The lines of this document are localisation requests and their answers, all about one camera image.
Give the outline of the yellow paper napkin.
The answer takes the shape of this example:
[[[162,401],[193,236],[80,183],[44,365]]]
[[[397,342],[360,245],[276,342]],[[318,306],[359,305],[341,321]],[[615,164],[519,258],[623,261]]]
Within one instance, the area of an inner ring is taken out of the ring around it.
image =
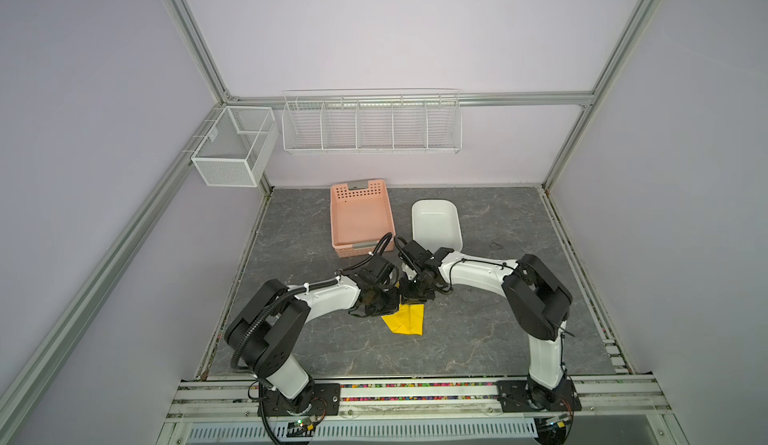
[[[396,312],[384,315],[382,319],[393,334],[421,336],[424,312],[423,304],[401,305]]]

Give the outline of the white oval tray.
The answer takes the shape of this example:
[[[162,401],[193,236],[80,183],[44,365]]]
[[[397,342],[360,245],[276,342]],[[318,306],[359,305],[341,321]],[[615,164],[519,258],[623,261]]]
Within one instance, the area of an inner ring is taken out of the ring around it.
[[[436,252],[445,247],[460,252],[463,237],[456,205],[444,199],[423,199],[411,208],[412,238]]]

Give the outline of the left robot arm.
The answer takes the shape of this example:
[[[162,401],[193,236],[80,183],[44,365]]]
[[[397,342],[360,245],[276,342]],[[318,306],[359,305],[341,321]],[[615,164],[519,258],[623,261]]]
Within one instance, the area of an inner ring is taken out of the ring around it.
[[[308,322],[341,311],[370,318],[399,309],[399,270],[384,256],[393,238],[384,234],[365,258],[328,279],[292,286],[265,282],[225,332],[229,367],[252,374],[288,400],[306,395],[312,378],[293,350]]]

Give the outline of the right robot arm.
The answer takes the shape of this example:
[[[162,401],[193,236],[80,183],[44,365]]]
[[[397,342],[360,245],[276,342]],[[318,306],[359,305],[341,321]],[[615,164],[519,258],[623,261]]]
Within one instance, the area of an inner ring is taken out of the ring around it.
[[[403,303],[422,303],[447,295],[456,285],[504,296],[528,335],[527,392],[536,410],[577,409],[576,391],[564,363],[563,338],[573,296],[533,254],[508,261],[470,256],[451,248],[432,252],[415,240],[395,238],[404,266],[399,281]]]

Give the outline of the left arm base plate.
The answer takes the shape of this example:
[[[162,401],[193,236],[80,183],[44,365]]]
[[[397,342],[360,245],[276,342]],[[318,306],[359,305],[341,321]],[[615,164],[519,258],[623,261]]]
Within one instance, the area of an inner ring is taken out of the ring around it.
[[[336,416],[341,404],[339,383],[311,381],[295,398],[286,398],[277,390],[259,391],[268,416]]]

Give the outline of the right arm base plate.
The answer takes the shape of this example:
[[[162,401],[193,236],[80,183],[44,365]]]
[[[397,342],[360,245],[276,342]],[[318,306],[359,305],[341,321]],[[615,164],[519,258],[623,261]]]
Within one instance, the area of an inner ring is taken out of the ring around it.
[[[496,386],[497,400],[505,413],[582,410],[575,385],[569,377],[564,377],[554,389],[528,379],[501,380]]]

